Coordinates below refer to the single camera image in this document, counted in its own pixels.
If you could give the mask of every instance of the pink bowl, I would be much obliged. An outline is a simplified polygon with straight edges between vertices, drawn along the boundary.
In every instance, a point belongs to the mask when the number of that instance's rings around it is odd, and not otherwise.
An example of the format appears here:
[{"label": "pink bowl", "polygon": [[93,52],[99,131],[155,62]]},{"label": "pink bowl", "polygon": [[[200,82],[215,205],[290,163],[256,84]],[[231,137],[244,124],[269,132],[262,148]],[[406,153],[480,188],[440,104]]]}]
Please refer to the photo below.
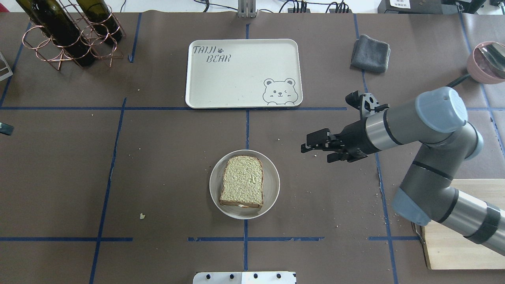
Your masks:
[{"label": "pink bowl", "polygon": [[467,70],[470,76],[477,82],[483,84],[498,84],[505,82],[505,79],[496,77],[487,66],[486,59],[478,48],[493,43],[493,41],[485,41],[479,43],[468,56]]}]

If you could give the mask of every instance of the cutting board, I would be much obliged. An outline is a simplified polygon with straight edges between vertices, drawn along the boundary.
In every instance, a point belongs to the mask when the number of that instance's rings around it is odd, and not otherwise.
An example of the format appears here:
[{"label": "cutting board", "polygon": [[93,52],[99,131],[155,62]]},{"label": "cutting board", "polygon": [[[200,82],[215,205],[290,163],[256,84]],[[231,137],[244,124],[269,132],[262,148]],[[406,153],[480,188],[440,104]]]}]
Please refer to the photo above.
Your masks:
[{"label": "cutting board", "polygon": [[[505,208],[505,179],[455,179],[453,187]],[[477,245],[459,233],[430,222],[423,228],[429,269],[505,269],[505,256]]]}]

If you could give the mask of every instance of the bear drawing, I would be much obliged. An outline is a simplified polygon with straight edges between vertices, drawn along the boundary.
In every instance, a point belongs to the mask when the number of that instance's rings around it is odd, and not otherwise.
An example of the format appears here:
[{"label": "bear drawing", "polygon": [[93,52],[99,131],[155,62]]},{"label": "bear drawing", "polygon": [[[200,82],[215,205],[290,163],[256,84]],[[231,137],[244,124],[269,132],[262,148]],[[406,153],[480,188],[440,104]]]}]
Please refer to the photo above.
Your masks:
[{"label": "bear drawing", "polygon": [[268,105],[294,105],[298,100],[298,94],[294,90],[294,80],[287,78],[284,81],[266,79],[263,100]]}]

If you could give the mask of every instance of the white plate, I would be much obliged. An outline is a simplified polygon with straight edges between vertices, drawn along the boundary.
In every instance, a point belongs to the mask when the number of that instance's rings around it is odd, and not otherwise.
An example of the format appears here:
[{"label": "white plate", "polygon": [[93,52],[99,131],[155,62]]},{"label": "white plate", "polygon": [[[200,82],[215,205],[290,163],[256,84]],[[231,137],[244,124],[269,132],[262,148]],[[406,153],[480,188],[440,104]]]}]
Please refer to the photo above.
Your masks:
[{"label": "white plate", "polygon": [[[226,163],[231,157],[247,155],[258,158],[263,163],[263,207],[258,208],[240,208],[238,206],[219,204],[219,195],[223,188],[223,171]],[[235,219],[253,219],[265,214],[274,206],[280,190],[279,172],[274,163],[267,156],[253,150],[237,150],[221,158],[211,173],[209,189],[212,201],[224,214]]]},{"label": "white plate", "polygon": [[292,39],[189,45],[186,103],[194,109],[294,107],[302,100],[298,45]]}]

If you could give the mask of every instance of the white label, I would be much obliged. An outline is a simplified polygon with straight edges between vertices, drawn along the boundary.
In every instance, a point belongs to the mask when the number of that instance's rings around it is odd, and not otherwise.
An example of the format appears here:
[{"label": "white label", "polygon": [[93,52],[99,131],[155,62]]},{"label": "white label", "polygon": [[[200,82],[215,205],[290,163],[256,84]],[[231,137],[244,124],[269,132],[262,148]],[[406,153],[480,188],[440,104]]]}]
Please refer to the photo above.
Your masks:
[{"label": "white label", "polygon": [[389,0],[389,3],[394,7],[410,9],[410,0]]}]

